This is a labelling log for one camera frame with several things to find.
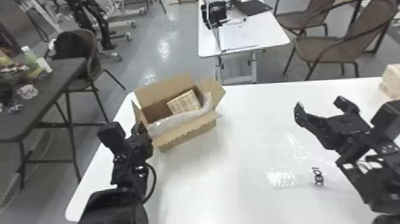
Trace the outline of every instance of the gray table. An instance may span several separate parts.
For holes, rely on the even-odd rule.
[[[0,113],[0,142],[15,142],[19,144],[21,166],[18,173],[21,174],[20,188],[24,188],[24,177],[26,164],[28,163],[73,163],[78,181],[80,181],[80,173],[76,162],[76,147],[73,138],[73,124],[70,113],[70,104],[67,103],[67,115],[65,117],[63,111],[57,103],[57,100],[63,93],[66,93],[68,86],[77,76],[86,69],[86,59],[73,58],[67,60],[50,61],[50,66],[53,69],[52,74],[47,80],[34,83],[39,94],[29,100],[18,100],[24,105],[21,112],[16,114]],[[62,115],[63,123],[45,123],[42,122],[42,117],[48,110],[56,105]],[[24,153],[23,139],[36,128],[68,128],[72,159],[71,160],[30,160],[32,151],[26,155]]]

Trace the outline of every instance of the paper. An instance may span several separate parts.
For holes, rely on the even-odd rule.
[[[239,24],[225,24],[218,29],[220,48],[222,51],[232,51],[257,46],[251,35],[251,30],[246,26],[246,22]]]

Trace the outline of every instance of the cardboard box flap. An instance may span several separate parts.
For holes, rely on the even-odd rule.
[[[200,128],[202,125],[207,124],[219,117],[219,114],[215,111],[210,111],[207,114],[204,114],[203,116],[198,117],[197,119],[194,119],[190,121],[189,123],[183,124],[169,132],[163,133],[158,138],[153,139],[153,146],[154,147],[160,147],[162,145],[165,145],[176,138],[179,138],[186,133],[190,132],[191,130],[195,130]]]
[[[207,76],[203,78],[199,83],[197,83],[199,90],[205,94],[207,92],[211,93],[212,104],[215,109],[220,103],[222,97],[225,95],[225,90],[222,88],[220,83],[212,76]]]
[[[195,83],[189,74],[180,74],[166,77],[150,85],[138,87],[134,92],[140,106],[145,108],[168,97],[173,97],[178,92],[189,89],[194,85]]]
[[[142,110],[137,107],[137,105],[131,100],[133,112],[135,112],[135,122],[139,124],[143,122],[144,125],[148,125],[145,115],[143,114]]]

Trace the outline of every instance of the brown mesh chair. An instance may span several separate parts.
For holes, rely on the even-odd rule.
[[[68,50],[70,45],[74,45],[74,50]],[[93,92],[96,97],[96,100],[99,104],[101,112],[104,116],[105,121],[108,123],[108,117],[105,113],[104,107],[100,101],[100,97],[98,95],[98,89],[95,87],[94,81],[103,73],[108,74],[123,90],[126,88],[108,71],[107,69],[102,69],[100,60],[98,58],[97,51],[97,40],[96,36],[90,31],[86,29],[62,32],[58,35],[56,43],[55,43],[56,54],[52,57],[53,60],[57,59],[65,59],[65,58],[74,58],[74,57],[85,57],[87,59],[87,67],[86,71],[81,74],[69,87],[68,91],[65,93],[65,97],[67,100],[67,115],[68,120],[70,120],[71,116],[71,107],[70,107],[70,93],[71,92]],[[61,110],[61,107],[56,103],[58,111],[61,113],[64,121],[65,116]],[[74,126],[100,126],[103,125],[104,122],[100,123],[74,123]]]
[[[329,9],[320,11],[314,16],[357,1],[353,0],[337,4]],[[397,0],[372,0],[354,23],[351,24],[346,35],[342,38],[298,36],[293,40],[293,51],[290,54],[283,75],[286,74],[293,55],[297,51],[300,59],[305,61],[310,69],[305,80],[310,78],[318,63],[339,63],[342,74],[345,72],[344,63],[353,64],[355,76],[359,77],[358,64],[355,59],[388,26],[397,12],[397,6]]]
[[[276,14],[280,0],[275,3],[274,15],[278,23],[289,32],[296,36],[307,34],[306,30],[312,27],[323,26],[325,36],[328,36],[328,25],[325,23],[325,18],[328,16],[328,11],[310,19],[318,11],[330,8],[335,0],[310,0],[305,11],[294,11],[289,13]]]

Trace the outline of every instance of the white desk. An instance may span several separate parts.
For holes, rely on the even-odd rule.
[[[219,56],[221,50],[213,35],[213,31],[207,29],[205,26],[200,6],[203,1],[200,0],[198,4],[198,54],[201,58],[215,57],[215,76],[217,80],[222,81],[223,84],[238,83],[238,82],[257,82],[257,58],[255,51],[258,49],[265,49],[272,46],[285,45],[290,43],[288,36],[282,27],[276,21],[272,10],[247,17],[247,26],[252,27],[252,39],[257,43],[257,46],[245,49],[237,49],[234,51],[227,51],[223,55],[237,54],[243,52],[250,52],[251,57],[251,76],[241,76],[231,80],[221,80],[221,69]],[[228,10],[227,18],[244,18],[245,16],[237,9]]]
[[[224,87],[215,129],[167,153],[155,150],[149,160],[158,176],[145,204],[150,224],[371,223],[376,214],[334,165],[338,155],[295,123],[293,108],[301,101],[307,112],[333,116],[341,113],[333,101],[342,95],[369,121],[389,100],[379,82],[360,78]],[[131,99],[136,100],[133,93],[114,119],[127,133],[135,123]],[[100,145],[65,211],[67,220],[80,219],[91,193],[115,187],[110,186],[112,160]],[[273,168],[311,173],[312,166],[327,173],[325,187],[277,189],[267,177]]]

